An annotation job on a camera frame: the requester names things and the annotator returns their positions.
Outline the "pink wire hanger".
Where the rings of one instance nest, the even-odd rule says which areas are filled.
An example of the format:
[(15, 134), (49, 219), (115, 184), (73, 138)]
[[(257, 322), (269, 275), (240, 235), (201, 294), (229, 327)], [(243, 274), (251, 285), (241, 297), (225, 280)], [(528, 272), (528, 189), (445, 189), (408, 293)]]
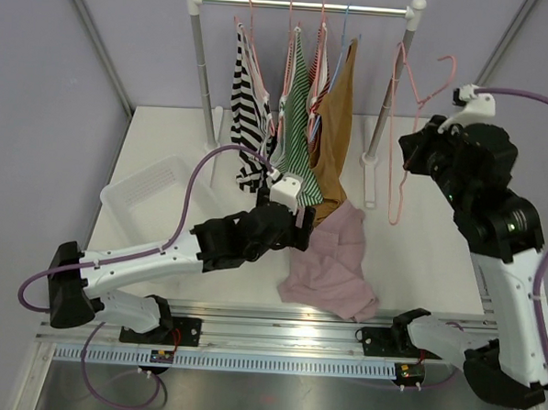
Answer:
[(400, 41), (397, 44), (397, 49), (395, 50), (394, 59), (393, 59), (393, 68), (391, 70), (391, 80), (390, 82), (393, 84), (391, 87), (391, 103), (389, 107), (389, 114), (388, 114), (388, 124), (389, 124), (389, 135), (387, 138), (388, 142), (388, 173), (387, 173), (387, 179), (388, 179), (388, 190), (387, 190), (387, 219), (390, 226), (396, 227), (402, 217), (402, 210), (404, 208), (404, 191), (405, 191), (405, 184), (408, 180), (408, 172), (406, 170), (403, 171), (401, 180), (399, 184), (397, 185), (397, 199), (393, 197), (393, 193), (395, 191), (394, 189), (394, 156), (395, 156), (395, 144), (394, 144), (394, 138), (395, 138), (395, 128), (396, 128), (396, 107), (397, 107), (397, 87), (400, 82), (400, 76), (402, 71), (405, 71), (410, 83), (410, 88), (412, 90), (412, 93), (415, 97), (416, 102), (416, 112), (414, 116), (414, 121), (412, 125), (412, 131), (417, 131), (417, 124), (421, 116), (421, 112), (425, 105), (427, 105), (434, 97), (437, 97), (439, 94), (441, 94), (446, 88), (449, 88), (452, 84), (455, 75), (456, 70), (458, 69), (458, 62), (455, 56), (452, 54), (446, 54), (444, 56), (441, 56), (437, 59), (437, 62), (444, 62), (449, 61), (451, 63), (451, 69), (448, 72), (448, 76), (446, 78), (446, 81), (443, 85), (438, 87), (437, 89), (431, 91), (426, 96), (421, 97), (419, 95), (419, 90), (417, 88), (415, 78), (413, 71), (411, 70), (411, 66), (408, 63), (408, 54), (406, 52), (406, 46), (404, 41)]

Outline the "pink mauve tank top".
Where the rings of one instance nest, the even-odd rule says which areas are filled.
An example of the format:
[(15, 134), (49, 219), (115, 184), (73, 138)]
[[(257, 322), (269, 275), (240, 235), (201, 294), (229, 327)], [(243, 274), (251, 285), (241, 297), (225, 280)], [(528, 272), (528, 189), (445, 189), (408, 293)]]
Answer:
[(291, 251), (289, 275), (277, 286), (281, 300), (358, 323), (375, 316), (378, 299), (362, 269), (363, 222), (363, 211), (345, 201), (315, 227), (308, 248)]

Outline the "tan brown tank top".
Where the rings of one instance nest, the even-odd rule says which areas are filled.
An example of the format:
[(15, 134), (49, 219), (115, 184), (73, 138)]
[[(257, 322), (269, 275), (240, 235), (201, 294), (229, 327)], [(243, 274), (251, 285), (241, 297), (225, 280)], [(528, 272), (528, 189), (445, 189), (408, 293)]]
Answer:
[(346, 200), (340, 177), (352, 134), (353, 68), (358, 47), (359, 39), (353, 39), (336, 83), (319, 106), (321, 132), (309, 154), (310, 167), (323, 197), (314, 206), (315, 227)]

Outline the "light blue wire hanger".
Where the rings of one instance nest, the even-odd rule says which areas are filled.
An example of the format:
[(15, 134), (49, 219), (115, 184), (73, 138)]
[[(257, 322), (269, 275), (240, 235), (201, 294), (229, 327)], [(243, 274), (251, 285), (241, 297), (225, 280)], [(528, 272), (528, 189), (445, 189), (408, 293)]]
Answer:
[(349, 14), (352, 12), (352, 5), (348, 4), (345, 8), (345, 12), (343, 14), (343, 27), (341, 32), (341, 48), (339, 52), (339, 56), (337, 59), (337, 64), (334, 67), (332, 76), (330, 78), (330, 83), (328, 87), (328, 91), (331, 92), (333, 89), (334, 84), (337, 82), (338, 75), (340, 73), (341, 67), (344, 63), (344, 58), (346, 57), (347, 49), (349, 47), (348, 40), (346, 37), (347, 32), (347, 23), (348, 23), (348, 17)]

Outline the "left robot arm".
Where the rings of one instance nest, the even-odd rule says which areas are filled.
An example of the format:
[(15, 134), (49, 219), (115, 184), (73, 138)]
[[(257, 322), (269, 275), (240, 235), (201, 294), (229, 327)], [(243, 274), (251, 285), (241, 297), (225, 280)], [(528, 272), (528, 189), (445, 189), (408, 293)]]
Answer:
[(61, 244), (49, 268), (49, 324), (69, 329), (95, 320), (121, 327), (122, 342), (170, 345), (184, 331), (174, 322), (168, 301), (154, 294), (128, 294), (124, 287), (175, 274), (239, 268), (269, 250), (305, 250), (315, 216), (313, 207), (292, 213), (271, 201), (249, 212), (209, 219), (167, 248), (150, 243), (97, 253), (81, 251), (74, 241)]

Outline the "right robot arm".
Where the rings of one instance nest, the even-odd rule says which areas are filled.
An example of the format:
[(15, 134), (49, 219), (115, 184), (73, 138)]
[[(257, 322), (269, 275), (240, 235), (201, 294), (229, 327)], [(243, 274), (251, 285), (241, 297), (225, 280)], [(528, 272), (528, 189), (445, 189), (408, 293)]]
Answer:
[(502, 127), (449, 124), (445, 116), (433, 116), (398, 143), (405, 169), (431, 177), (453, 209), (476, 283), (491, 297), (498, 336), (471, 338), (419, 308), (394, 318), (392, 349), (425, 350), (452, 364), (488, 404), (515, 410), (543, 404), (548, 352), (539, 340), (545, 323), (535, 315), (543, 298), (533, 283), (544, 239), (537, 209), (509, 188), (516, 146)]

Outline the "green white striped tank top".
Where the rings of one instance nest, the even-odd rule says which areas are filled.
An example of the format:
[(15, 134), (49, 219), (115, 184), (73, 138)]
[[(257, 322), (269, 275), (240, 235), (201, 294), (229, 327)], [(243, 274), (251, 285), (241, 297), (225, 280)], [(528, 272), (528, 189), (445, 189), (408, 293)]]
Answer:
[(302, 28), (295, 30), (293, 81), (285, 103), (284, 145), (277, 141), (271, 163), (281, 173), (292, 172), (304, 180), (298, 201), (300, 206), (314, 206), (323, 201), (316, 177), (309, 166), (307, 142), (308, 111), (306, 101), (310, 88), (308, 69), (302, 46)]

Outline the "red white striped tank top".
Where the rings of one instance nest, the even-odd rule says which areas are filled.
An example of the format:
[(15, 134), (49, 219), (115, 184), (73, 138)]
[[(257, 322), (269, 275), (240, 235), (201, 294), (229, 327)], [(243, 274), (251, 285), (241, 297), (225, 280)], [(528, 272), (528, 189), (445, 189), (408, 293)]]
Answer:
[(327, 52), (328, 31), (327, 24), (323, 22), (318, 30), (318, 45), (315, 51), (315, 58), (308, 73), (310, 88), (308, 92), (308, 99), (306, 101), (306, 108), (308, 111), (307, 142), (310, 152), (315, 149), (316, 136), (319, 130), (319, 104), (328, 91), (330, 84), (329, 60)]

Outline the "pink hanger under red top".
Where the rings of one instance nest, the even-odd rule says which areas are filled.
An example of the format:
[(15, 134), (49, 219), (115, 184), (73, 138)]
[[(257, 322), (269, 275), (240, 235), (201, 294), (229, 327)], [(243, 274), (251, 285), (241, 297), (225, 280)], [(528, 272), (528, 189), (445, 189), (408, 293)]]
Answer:
[(320, 24), (318, 30), (317, 47), (315, 50), (315, 57), (312, 65), (309, 69), (310, 88), (308, 94), (308, 142), (312, 142), (313, 130), (315, 126), (315, 118), (317, 117), (317, 110), (319, 107), (319, 101), (323, 94), (323, 89), (328, 81), (328, 74), (326, 72), (328, 61), (326, 54), (327, 44), (327, 24), (325, 17), (325, 8), (322, 8), (320, 16)]

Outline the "white clothes rack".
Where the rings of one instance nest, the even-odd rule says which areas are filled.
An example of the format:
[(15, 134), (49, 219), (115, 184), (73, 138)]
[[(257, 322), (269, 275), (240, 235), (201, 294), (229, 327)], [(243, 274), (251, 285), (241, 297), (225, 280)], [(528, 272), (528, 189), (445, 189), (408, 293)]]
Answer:
[(194, 41), (196, 67), (198, 71), (198, 83), (201, 93), (201, 105), (204, 113), (206, 130), (206, 147), (212, 150), (218, 146), (218, 134), (220, 130), (221, 114), (218, 108), (211, 105), (211, 96), (208, 87), (207, 61), (204, 50), (202, 23), (200, 18), (201, 6), (227, 5), (227, 6), (254, 6), (261, 8), (295, 9), (296, 11), (331, 12), (349, 15), (367, 15), (377, 17), (399, 17), (406, 21), (406, 29), (401, 43), (403, 48), (397, 53), (395, 68), (386, 94), (379, 111), (378, 119), (372, 136), (364, 138), (364, 151), (360, 163), (363, 167), (363, 202), (368, 209), (377, 207), (376, 167), (378, 163), (377, 149), (383, 136), (383, 132), (392, 129), (392, 121), (395, 116), (394, 103), (398, 86), (398, 78), (405, 66), (405, 59), (410, 50), (412, 40), (417, 32), (421, 17), (427, 8), (426, 0), (411, 0), (410, 4), (402, 8), (384, 8), (382, 6), (350, 6), (333, 3), (298, 2), (296, 0), (186, 0), (187, 12), (190, 16), (191, 29)]

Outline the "white plastic basket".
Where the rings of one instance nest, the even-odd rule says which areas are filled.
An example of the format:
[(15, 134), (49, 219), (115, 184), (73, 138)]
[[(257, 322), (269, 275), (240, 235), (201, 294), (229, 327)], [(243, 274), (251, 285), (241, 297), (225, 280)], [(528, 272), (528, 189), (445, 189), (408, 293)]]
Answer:
[(124, 245), (151, 243), (175, 233), (194, 168), (176, 155), (168, 156), (102, 190), (102, 206)]

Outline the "aluminium mounting rail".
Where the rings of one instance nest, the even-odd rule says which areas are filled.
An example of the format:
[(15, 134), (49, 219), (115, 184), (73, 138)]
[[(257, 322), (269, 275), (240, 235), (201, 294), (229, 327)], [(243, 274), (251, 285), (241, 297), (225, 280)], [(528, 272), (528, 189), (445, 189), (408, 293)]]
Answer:
[(173, 299), (173, 316), (202, 321), (201, 351), (360, 359), (362, 327), (388, 327), (395, 316), (384, 311), (365, 323), (300, 305), (237, 305)]

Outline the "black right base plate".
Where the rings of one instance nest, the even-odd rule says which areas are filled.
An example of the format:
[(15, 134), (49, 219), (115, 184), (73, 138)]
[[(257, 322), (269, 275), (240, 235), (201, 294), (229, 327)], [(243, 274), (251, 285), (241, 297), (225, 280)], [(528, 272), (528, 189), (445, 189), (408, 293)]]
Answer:
[(407, 358), (411, 360), (439, 360), (440, 357), (411, 346), (399, 345), (390, 327), (362, 327), (355, 332), (355, 338), (362, 345), (365, 356)]

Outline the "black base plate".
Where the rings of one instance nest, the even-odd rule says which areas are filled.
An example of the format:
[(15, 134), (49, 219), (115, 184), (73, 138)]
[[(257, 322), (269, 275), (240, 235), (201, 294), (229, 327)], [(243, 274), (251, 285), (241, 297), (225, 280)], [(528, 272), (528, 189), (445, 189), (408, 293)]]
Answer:
[(390, 327), (362, 327), (355, 332), (355, 338), (362, 345), (365, 356), (407, 358), (411, 360), (439, 360), (440, 357), (411, 346), (399, 345)]
[(198, 347), (203, 321), (195, 317), (174, 316), (172, 330), (155, 328), (152, 332), (136, 333), (129, 328), (122, 328), (119, 335), (121, 343)]

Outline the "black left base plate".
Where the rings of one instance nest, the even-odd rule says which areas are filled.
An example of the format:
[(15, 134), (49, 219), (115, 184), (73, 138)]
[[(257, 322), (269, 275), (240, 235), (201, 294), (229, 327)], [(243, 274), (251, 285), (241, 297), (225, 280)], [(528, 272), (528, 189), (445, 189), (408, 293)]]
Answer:
[(198, 347), (203, 321), (195, 317), (174, 316), (172, 330), (155, 328), (152, 332), (136, 333), (129, 328), (122, 328), (119, 335), (121, 343)]

